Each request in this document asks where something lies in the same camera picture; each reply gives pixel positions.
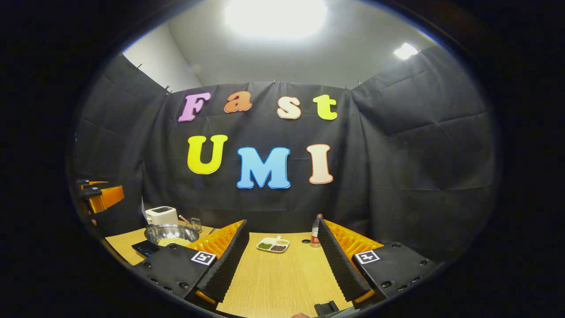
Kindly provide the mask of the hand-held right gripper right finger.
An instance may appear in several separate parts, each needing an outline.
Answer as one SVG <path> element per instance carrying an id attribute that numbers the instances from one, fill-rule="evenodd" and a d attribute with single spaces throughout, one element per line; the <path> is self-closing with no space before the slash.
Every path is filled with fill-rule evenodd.
<path id="1" fill-rule="evenodd" d="M 317 238 L 346 301 L 357 309 L 398 296 L 442 267 L 400 242 L 377 243 L 320 219 Z"/>

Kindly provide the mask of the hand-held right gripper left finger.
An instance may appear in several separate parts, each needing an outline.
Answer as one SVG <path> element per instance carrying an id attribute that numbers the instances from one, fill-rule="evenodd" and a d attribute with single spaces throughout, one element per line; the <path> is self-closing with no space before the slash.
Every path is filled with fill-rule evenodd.
<path id="1" fill-rule="evenodd" d="M 240 220 L 188 247 L 171 243 L 133 266 L 138 276 L 206 309 L 223 302 L 249 242 L 247 220 Z"/>

